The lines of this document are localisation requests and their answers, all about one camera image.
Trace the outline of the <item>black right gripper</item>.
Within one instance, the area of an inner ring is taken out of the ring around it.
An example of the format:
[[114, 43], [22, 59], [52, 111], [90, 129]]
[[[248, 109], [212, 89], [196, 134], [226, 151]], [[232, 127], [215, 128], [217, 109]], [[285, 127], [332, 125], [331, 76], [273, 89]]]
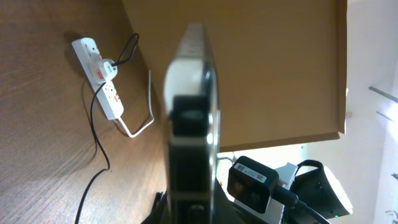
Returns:
[[[270, 224], [278, 224], [282, 219], [282, 214], [284, 211], [284, 205], [280, 202], [274, 200], [273, 198], [270, 200], [267, 209], [264, 213], [258, 213], [253, 209], [249, 208], [247, 205], [241, 203], [240, 201], [233, 198], [227, 191], [227, 183], [228, 183], [228, 171], [232, 166], [231, 161], [218, 161], [218, 166], [216, 170], [216, 178], [221, 184], [222, 189], [224, 190], [227, 198], [232, 202], [233, 205], [236, 205], [239, 209], [244, 212], [248, 212], [252, 217], [256, 217], [265, 223]], [[297, 171], [298, 167], [291, 163], [286, 163], [286, 165], [276, 168], [275, 170], [279, 174], [279, 182], [278, 184], [285, 188], [290, 189], [293, 181], [294, 174]]]

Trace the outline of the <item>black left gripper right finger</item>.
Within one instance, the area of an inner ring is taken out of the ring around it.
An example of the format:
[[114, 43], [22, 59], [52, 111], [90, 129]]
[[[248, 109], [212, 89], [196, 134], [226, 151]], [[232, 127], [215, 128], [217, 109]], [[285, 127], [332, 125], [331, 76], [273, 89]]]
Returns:
[[210, 101], [176, 96], [169, 121], [169, 210], [172, 223], [211, 223]]

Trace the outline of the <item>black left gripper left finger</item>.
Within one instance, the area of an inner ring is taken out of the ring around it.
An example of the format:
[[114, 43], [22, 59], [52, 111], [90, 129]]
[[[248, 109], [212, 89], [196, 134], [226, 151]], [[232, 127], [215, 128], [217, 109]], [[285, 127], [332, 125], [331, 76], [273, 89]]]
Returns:
[[142, 224], [169, 224], [170, 217], [167, 206], [168, 192], [157, 192], [152, 210]]

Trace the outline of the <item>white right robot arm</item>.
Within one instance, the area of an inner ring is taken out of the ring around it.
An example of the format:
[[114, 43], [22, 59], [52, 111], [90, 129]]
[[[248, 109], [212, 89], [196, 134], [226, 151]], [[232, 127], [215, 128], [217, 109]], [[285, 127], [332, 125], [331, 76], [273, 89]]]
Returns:
[[353, 213], [332, 171], [310, 159], [272, 169], [241, 156], [229, 168], [224, 193], [244, 223], [329, 223]]

